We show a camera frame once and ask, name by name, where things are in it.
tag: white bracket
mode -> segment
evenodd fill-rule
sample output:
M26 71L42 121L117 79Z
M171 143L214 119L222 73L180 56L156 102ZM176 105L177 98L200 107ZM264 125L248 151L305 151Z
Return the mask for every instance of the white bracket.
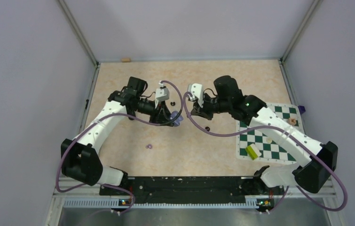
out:
M113 113L124 113L126 114L126 107L122 106L117 101L107 101L105 103L104 108L100 111L98 116L91 122L90 125L96 123L83 137L78 141L78 143L83 145L91 144L97 155L100 153L101 146L105 142L105 140L110 135L111 131L115 128L115 126L125 117L124 116L111 116L103 121L100 119L106 115ZM118 186L122 181L123 172L106 166L103 164L103 173L101 174L98 183L100 184L109 184Z
M189 100L190 101L198 100L199 106L202 107L204 104L204 88L203 88L203 86L198 83L190 84L187 91L192 94L192 96L189 97Z
M155 90L155 107L158 106L159 102L166 101L168 99L169 90L162 82L159 82L159 88Z
M317 155L322 147L320 141L314 140L286 121L279 118L270 108L263 107L258 111L258 117L253 117L249 127L256 126L275 126L288 132L290 136L299 140L305 147L307 147L313 154ZM291 154L295 160L300 164L300 166L305 167L309 162L311 162L310 155L305 152L301 147L299 147L294 141L288 138L284 133L274 130L274 129L259 129L260 132L274 140L279 146L284 148L289 154Z

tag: speckled work surface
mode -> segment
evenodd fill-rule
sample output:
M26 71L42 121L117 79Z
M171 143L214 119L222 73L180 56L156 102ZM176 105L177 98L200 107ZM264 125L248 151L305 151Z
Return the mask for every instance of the speckled work surface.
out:
M95 85L87 125L103 108L110 93L121 90L130 76L146 80L149 87L144 94L149 95L159 80L173 82L183 94L190 83L214 89L213 81L226 74L237 80L244 94L257 95L266 102L290 103L277 60L104 63ZM167 106L171 111L178 110L178 96L172 87L169 89ZM149 118L140 113L137 116ZM176 128L122 120L101 148L103 164L122 169L131 176L240 176L252 175L265 165L237 159L236 137L212 137L183 116L184 121ZM198 117L196 120L212 132L236 130L236 121L229 114L216 114L212 121Z

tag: green and white chessboard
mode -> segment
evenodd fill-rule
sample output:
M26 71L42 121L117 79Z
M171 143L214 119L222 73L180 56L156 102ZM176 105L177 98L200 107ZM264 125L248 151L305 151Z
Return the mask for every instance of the green and white chessboard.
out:
M297 106L267 103L267 107L273 110L277 116L286 121L289 118L296 119L296 125L294 127L303 133L302 118L300 117L299 109ZM242 131L244 129L247 129L245 123L237 121L237 131ZM251 144L255 144L261 153L261 156L255 160L252 160L245 150L245 148ZM296 163L295 159L289 153L287 153L286 150L280 147L273 140L268 139L266 135L259 132L258 130L253 130L248 133L237 136L236 147L236 157L238 159L262 162L276 162L282 164Z

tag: wooden block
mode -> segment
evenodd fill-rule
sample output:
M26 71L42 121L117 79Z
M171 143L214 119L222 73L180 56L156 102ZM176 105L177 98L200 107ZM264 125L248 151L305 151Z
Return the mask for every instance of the wooden block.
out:
M288 119L288 124L290 124L291 126L296 125L296 119L294 119L294 118L289 118L289 119Z
M255 146L255 144L249 145L248 147L245 148L245 150L252 160L255 160L259 156L261 156L261 153L260 153L259 149Z
M120 60L122 63L129 63L129 62L132 62L132 60L130 60L130 58L122 58Z

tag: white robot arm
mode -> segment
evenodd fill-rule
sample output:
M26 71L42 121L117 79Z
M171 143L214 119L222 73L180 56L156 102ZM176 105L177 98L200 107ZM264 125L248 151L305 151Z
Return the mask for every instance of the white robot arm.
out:
M125 116L111 116L101 120L110 114L128 114L135 116L135 112L144 113L150 116L149 122L161 126L175 126L174 118L171 119L165 101L169 99L169 90L163 83L159 83L159 88L155 91L155 101L142 98L142 94L148 87L146 81L130 77L127 86L121 91L113 92L104 108L98 116L90 123L79 141L68 152L62 165L62 173L68 177L81 181L87 185L109 184L120 185L125 172L103 166L99 159L99 152L106 138L115 126ZM72 143L66 139L61 145L61 156L64 155L68 146Z
M267 187L301 186L311 193L317 193L330 174L317 161L296 144L285 133L299 140L306 148L319 157L333 171L336 168L338 148L332 142L323 144L298 131L296 128L279 118L266 103L259 98L243 96L235 79L222 76L214 81L216 97L204 93L201 84L189 85L190 101L194 102L191 115L211 120L214 113L229 113L248 127L274 126L274 129L259 129L260 132L273 139L279 146L291 154L297 163L281 167L263 167L255 173Z

